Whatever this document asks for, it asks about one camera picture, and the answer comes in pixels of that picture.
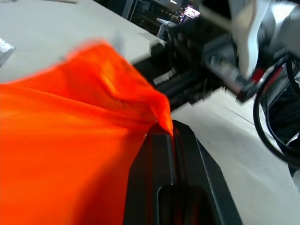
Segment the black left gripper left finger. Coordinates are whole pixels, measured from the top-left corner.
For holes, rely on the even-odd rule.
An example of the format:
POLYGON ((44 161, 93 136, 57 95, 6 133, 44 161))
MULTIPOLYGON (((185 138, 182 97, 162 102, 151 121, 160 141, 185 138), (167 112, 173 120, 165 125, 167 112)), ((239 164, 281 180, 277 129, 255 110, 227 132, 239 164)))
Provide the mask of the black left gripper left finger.
POLYGON ((172 137, 152 126, 129 170, 123 224, 161 224, 160 196, 175 183, 172 137))

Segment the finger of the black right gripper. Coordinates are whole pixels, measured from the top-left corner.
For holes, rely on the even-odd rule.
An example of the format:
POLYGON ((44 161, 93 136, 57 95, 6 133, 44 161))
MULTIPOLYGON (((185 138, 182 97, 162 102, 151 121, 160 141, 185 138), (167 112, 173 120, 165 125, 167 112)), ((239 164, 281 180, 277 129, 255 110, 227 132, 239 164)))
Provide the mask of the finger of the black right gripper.
POLYGON ((192 105, 212 93, 212 79, 193 70, 181 74, 171 70, 152 81, 154 88, 168 98, 171 110, 176 110, 185 103, 192 105))
POLYGON ((133 66, 142 75, 163 75, 173 68, 174 44, 155 43, 149 55, 133 61, 133 66))

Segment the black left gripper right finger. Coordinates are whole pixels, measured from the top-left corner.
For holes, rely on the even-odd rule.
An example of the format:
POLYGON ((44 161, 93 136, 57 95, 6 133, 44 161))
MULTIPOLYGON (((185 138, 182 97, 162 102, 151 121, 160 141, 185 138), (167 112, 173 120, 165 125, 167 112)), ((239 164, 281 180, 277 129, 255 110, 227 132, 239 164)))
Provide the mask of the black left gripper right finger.
POLYGON ((192 129, 174 121, 174 138, 182 186, 185 225, 241 225, 242 219, 220 166, 192 129))

